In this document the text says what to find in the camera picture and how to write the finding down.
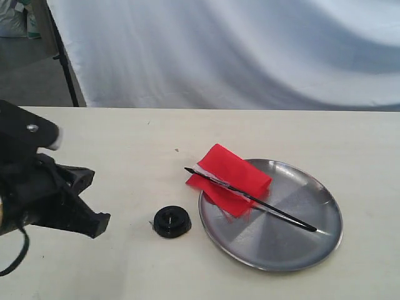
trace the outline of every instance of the black paintbrush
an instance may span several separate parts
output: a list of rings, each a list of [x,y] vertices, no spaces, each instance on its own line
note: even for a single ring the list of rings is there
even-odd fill
[[[244,191],[241,191],[240,189],[237,189],[237,188],[231,186],[230,184],[228,184],[226,182],[223,182],[223,181],[220,181],[218,179],[214,179],[214,178],[211,178],[211,177],[209,177],[207,175],[201,174],[200,172],[197,172],[194,169],[191,169],[190,167],[185,167],[185,170],[190,172],[190,173],[192,173],[192,174],[197,174],[197,175],[199,175],[199,176],[201,176],[201,177],[203,177],[203,178],[205,178],[207,180],[210,180],[215,184],[218,184],[220,186],[224,186],[225,188],[230,189],[231,191],[237,192],[237,193],[241,194],[242,196],[244,196],[245,198],[253,200],[254,202],[257,202],[258,204],[260,204],[262,206],[265,206],[266,208],[269,208],[270,210],[275,211],[275,212],[277,212],[277,213],[281,214],[282,216],[285,216],[285,217],[287,217],[289,219],[289,220],[287,220],[287,219],[282,217],[283,221],[289,221],[289,223],[291,223],[291,224],[293,224],[292,221],[297,222],[297,223],[299,223],[299,224],[301,224],[303,226],[301,228],[303,228],[303,229],[305,229],[307,231],[311,231],[312,233],[317,231],[317,229],[314,226],[312,226],[312,225],[310,225],[310,224],[308,224],[306,222],[303,222],[302,220],[300,220],[300,219],[298,219],[298,218],[296,218],[294,216],[291,216],[290,214],[287,214],[286,212],[281,211],[278,208],[275,208],[275,207],[273,207],[273,206],[271,206],[271,205],[269,205],[269,204],[267,204],[265,202],[262,202],[261,200],[253,197],[252,195],[249,195],[248,193],[246,193]]]

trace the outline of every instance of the stainless steel tray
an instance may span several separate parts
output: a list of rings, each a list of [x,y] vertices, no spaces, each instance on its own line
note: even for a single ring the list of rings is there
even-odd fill
[[[227,217],[202,192],[199,212],[212,241],[248,266],[265,271],[297,271],[327,258],[340,244],[343,222],[331,193],[315,178],[283,162],[249,159],[273,180],[267,202],[315,227],[308,232],[269,212]]]

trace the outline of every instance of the gray floor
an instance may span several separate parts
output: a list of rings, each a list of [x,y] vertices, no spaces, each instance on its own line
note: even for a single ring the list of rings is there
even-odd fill
[[[70,67],[78,101],[84,98]],[[63,69],[41,39],[0,37],[0,99],[18,106],[72,106]]]

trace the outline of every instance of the black bottle cap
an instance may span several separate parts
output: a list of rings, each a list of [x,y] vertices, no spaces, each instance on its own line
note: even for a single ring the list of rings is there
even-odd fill
[[[179,206],[166,206],[154,216],[153,229],[164,238],[177,238],[191,228],[188,212]]]

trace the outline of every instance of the white curtain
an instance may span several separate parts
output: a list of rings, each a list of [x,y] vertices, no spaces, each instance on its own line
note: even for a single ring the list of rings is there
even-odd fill
[[[400,110],[397,0],[48,0],[88,106]]]

